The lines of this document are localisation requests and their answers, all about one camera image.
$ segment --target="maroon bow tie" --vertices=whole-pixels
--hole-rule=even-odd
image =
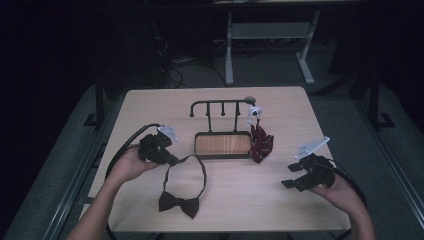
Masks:
[[[274,145],[274,136],[267,135],[265,130],[259,126],[259,119],[256,124],[256,129],[252,125],[252,145],[250,149],[250,157],[257,163],[262,162],[262,160],[271,153],[272,147]]]

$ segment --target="table leg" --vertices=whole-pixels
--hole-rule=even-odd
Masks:
[[[312,38],[314,36],[320,12],[320,10],[316,10],[314,12],[314,16],[309,24],[308,32],[306,34],[305,45],[302,51],[296,53],[297,61],[299,62],[303,77],[308,85],[313,85],[315,81],[312,77],[311,71],[309,70],[308,64],[306,63],[306,55],[308,54],[309,46],[311,45]]]

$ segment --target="hand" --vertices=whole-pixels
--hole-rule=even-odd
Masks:
[[[122,185],[127,181],[136,179],[143,172],[158,166],[157,163],[141,160],[138,155],[138,146],[130,145],[116,162],[107,179]]]
[[[349,216],[366,211],[362,200],[350,184],[337,174],[334,174],[334,183],[330,188],[314,187],[310,191],[323,197]]]

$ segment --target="person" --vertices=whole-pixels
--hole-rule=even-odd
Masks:
[[[121,186],[159,166],[154,162],[141,161],[137,149],[130,147],[119,158],[93,202],[66,239],[103,239],[113,201]]]
[[[67,240],[103,239],[113,201],[120,187],[157,166],[159,166],[157,163],[140,160],[136,147],[127,149],[116,162],[87,211],[69,233]],[[343,178],[335,174],[335,182],[330,188],[317,186],[310,191],[349,216],[353,239],[375,239],[374,227],[367,209]]]
[[[323,197],[349,216],[352,239],[376,239],[371,217],[362,200],[342,177],[334,174],[334,178],[335,181],[330,188],[317,186],[310,191]]]

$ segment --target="wooden tabletop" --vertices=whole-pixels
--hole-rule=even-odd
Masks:
[[[257,164],[252,159],[204,160],[207,186],[200,197],[194,219],[180,207],[159,212],[165,172],[160,166],[127,182],[120,189],[109,223],[113,231],[143,232],[237,232],[237,231],[311,231],[342,230],[350,227],[345,213],[309,191],[286,189],[282,180],[296,179],[306,172],[289,171],[300,144],[324,137],[303,88],[204,88],[175,90],[137,90],[126,95],[112,131],[97,175],[89,192],[95,197],[110,160],[122,144],[142,126],[159,123],[175,126],[178,142],[168,147],[178,158],[194,153],[195,134],[208,130],[206,107],[197,105],[194,117],[190,106],[199,100],[256,98],[263,113],[261,126],[274,135],[274,149]],[[249,105],[240,104],[238,130],[249,131],[246,124]],[[234,129],[234,106],[211,105],[212,131]],[[154,128],[148,133],[156,133]],[[331,158],[327,145],[317,155]],[[167,191],[181,198],[196,197],[202,189],[199,163],[190,158],[171,168]]]

